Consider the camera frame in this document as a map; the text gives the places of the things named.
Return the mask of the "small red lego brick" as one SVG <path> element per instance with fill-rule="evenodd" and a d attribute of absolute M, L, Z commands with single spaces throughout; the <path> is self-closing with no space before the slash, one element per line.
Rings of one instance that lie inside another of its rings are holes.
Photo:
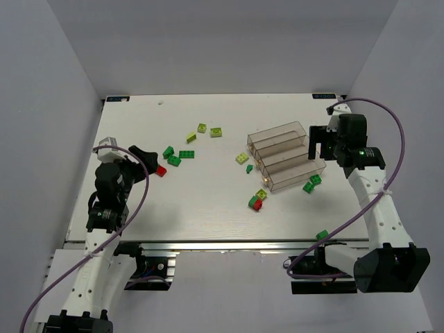
<path fill-rule="evenodd" d="M 157 167 L 157 170 L 156 170 L 155 173 L 156 173 L 159 177 L 163 177 L 163 176 L 167 173 L 167 170 L 166 170 L 163 166 L 159 165 L 159 166 Z"/>

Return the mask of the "green 2x2 lego brick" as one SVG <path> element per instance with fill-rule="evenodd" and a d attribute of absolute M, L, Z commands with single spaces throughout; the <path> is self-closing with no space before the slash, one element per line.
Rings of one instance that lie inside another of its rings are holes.
<path fill-rule="evenodd" d="M 305 191 L 306 193 L 310 194 L 313 192 L 314 188 L 315 188 L 315 186 L 311 182 L 307 182 L 303 186 L 302 190 Z"/>
<path fill-rule="evenodd" d="M 312 175 L 310 178 L 310 182 L 313 184 L 313 186 L 319 185 L 322 183 L 322 179 L 318 174 Z"/>

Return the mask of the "green and red lego stack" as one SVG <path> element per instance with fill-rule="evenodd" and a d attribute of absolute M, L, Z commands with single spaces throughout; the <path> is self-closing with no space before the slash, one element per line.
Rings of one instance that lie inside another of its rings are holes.
<path fill-rule="evenodd" d="M 258 212 L 262 208 L 262 205 L 263 205 L 263 200 L 258 196 L 253 196 L 248 201 L 249 208 L 255 210 L 256 212 Z"/>

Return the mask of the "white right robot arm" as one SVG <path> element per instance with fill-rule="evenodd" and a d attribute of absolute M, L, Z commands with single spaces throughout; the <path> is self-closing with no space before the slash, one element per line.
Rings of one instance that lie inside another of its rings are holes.
<path fill-rule="evenodd" d="M 363 293 L 412 292 L 430 263 L 429 252 L 417 247 L 400 220 L 389 193 L 381 151 L 367 145 L 367 121 L 362 114 L 339 112 L 331 106 L 326 126 L 309 129 L 309 158 L 320 146 L 320 157 L 343 169 L 362 210 L 369 251 L 360 255 L 339 243 L 324 246 L 326 265 L 353 277 Z"/>

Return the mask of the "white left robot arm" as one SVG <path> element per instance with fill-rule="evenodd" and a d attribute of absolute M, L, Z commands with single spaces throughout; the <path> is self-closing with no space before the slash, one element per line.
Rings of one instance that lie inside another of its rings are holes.
<path fill-rule="evenodd" d="M 87 236 L 76 279 L 59 314 L 51 315 L 44 332 L 112 332 L 111 305 L 137 268 L 141 249 L 120 242 L 135 218 L 127 201 L 133 185 L 149 183 L 158 168 L 158 154 L 136 146 L 104 145 L 95 149 L 100 165 L 88 203 Z"/>

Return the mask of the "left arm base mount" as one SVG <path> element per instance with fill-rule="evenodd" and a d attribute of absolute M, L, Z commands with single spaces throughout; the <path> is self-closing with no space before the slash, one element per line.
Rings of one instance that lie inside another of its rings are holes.
<path fill-rule="evenodd" d="M 114 256 L 127 255 L 136 264 L 130 280 L 125 285 L 128 291 L 168 291 L 171 283 L 168 279 L 169 258 L 148 255 L 141 244 L 122 243 L 117 246 Z"/>

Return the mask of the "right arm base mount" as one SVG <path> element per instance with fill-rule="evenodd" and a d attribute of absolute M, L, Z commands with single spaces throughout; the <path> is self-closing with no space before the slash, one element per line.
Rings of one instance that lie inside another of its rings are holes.
<path fill-rule="evenodd" d="M 327 242 L 316 250 L 305 255 L 291 270 L 294 275 L 338 275 L 342 277 L 308 278 L 298 277 L 291 281 L 293 295 L 333 295 L 355 294 L 357 287 L 353 278 L 338 268 L 328 266 L 325 261 L 325 248 L 327 246 L 346 246 L 343 242 Z"/>

